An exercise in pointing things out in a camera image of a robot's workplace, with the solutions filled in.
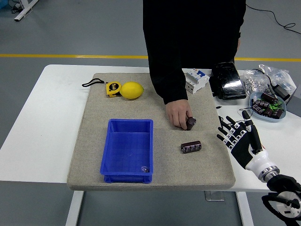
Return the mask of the white and black robot right hand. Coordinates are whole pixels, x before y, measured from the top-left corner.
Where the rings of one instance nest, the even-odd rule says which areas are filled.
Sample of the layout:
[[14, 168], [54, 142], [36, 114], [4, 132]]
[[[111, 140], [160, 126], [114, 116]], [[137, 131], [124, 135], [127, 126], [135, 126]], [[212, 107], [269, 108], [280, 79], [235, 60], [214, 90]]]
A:
[[261, 145], [257, 128], [248, 112], [243, 110], [242, 116], [244, 120], [241, 122], [226, 116], [229, 123], [221, 121], [221, 127], [218, 127], [221, 134], [217, 134], [217, 137], [230, 149], [242, 168], [252, 171], [261, 179], [268, 169], [275, 167], [275, 163]]

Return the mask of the person's right hand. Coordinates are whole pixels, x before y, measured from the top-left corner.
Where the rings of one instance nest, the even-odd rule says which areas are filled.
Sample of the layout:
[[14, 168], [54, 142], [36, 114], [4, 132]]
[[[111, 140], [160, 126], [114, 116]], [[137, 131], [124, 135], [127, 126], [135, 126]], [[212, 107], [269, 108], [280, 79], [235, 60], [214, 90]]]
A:
[[190, 104], [186, 99], [166, 104], [166, 114], [172, 125], [184, 130], [187, 129], [186, 119], [193, 116]]

